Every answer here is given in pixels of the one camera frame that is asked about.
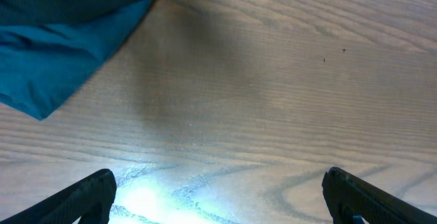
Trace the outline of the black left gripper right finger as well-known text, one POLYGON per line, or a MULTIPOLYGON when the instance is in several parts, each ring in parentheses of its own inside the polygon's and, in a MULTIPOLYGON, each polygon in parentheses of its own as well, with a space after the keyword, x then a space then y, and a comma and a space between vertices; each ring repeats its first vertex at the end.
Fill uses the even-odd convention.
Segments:
POLYGON ((332 167, 324 174, 322 192, 334 224, 436 222, 435 216, 338 167, 332 167))

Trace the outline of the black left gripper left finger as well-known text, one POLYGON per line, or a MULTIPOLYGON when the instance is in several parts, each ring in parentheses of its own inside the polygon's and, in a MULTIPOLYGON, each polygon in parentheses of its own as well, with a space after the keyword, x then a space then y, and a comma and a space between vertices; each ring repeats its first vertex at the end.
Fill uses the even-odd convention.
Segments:
POLYGON ((107 224, 117 185, 109 169, 101 169, 1 224, 107 224))

